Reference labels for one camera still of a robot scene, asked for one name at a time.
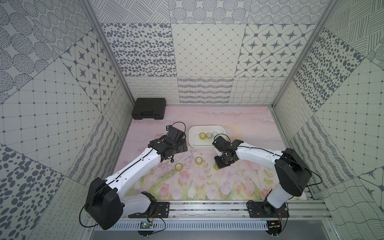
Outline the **white plastic storage box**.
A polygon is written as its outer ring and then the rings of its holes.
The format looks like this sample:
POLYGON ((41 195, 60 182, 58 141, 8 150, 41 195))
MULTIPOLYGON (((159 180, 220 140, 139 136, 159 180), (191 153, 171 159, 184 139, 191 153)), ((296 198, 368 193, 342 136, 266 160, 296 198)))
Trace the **white plastic storage box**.
POLYGON ((214 137, 225 133, 225 129, 221 126, 193 126, 188 130, 187 140, 195 150, 212 149, 214 137))

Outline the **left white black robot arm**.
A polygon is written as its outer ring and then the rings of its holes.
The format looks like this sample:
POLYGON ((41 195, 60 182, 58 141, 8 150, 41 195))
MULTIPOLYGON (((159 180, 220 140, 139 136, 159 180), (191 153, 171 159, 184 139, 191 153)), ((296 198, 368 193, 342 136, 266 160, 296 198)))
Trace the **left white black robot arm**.
POLYGON ((82 211, 86 211, 103 230, 114 226, 121 217, 143 215, 153 218, 158 213, 157 200, 148 192, 127 197, 135 182, 164 160, 173 161, 175 154, 188 150, 186 133, 172 125, 167 133, 150 141, 148 147, 133 161, 115 174, 94 179, 89 187, 82 211))

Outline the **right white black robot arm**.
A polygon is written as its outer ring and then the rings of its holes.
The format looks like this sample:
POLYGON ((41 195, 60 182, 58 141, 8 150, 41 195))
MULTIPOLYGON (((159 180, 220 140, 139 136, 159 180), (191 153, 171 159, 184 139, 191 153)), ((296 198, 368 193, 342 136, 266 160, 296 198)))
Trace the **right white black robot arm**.
POLYGON ((279 184, 268 193, 263 203, 268 210, 277 210, 291 198, 301 196, 313 175, 296 151, 290 148, 280 152, 266 150, 241 140, 229 142, 220 135, 214 138, 213 146, 218 153, 215 163, 219 169, 242 160, 276 170, 279 184))

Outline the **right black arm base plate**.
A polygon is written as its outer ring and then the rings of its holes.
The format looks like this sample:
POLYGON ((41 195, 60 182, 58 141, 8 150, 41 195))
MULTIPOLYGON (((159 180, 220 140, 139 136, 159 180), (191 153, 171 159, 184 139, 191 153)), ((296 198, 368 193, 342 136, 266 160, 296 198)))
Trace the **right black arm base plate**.
POLYGON ((289 209, 287 203, 284 203, 280 208, 276 209, 268 202, 247 201, 250 218, 289 218, 289 209))

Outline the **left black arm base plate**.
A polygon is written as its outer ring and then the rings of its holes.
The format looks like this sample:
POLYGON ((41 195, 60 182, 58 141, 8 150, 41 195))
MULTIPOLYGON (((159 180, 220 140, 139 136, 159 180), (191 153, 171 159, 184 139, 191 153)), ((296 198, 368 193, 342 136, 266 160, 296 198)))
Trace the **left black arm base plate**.
POLYGON ((144 213, 129 215, 130 219, 149 219, 149 218, 168 218, 170 211, 170 202, 152 203, 149 209, 144 213))

